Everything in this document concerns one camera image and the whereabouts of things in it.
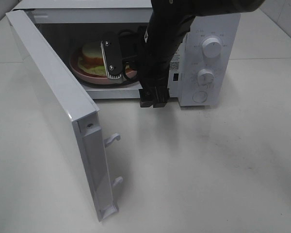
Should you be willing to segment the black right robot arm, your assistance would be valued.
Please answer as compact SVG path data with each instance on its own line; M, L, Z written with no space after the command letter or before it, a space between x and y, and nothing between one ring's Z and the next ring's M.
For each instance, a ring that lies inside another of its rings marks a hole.
M119 36L122 62L137 71L140 106L164 107L169 100L170 62L195 17L252 12L261 0L153 0L147 27Z

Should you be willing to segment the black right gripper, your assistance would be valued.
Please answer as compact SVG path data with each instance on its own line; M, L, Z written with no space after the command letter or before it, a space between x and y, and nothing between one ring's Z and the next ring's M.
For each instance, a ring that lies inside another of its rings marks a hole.
M121 30L118 39L125 79L131 80L126 75L129 66L136 71L135 78L142 86L140 107L164 107L170 98L167 87L170 61L158 54L160 40L150 38L146 26L139 26L137 31Z

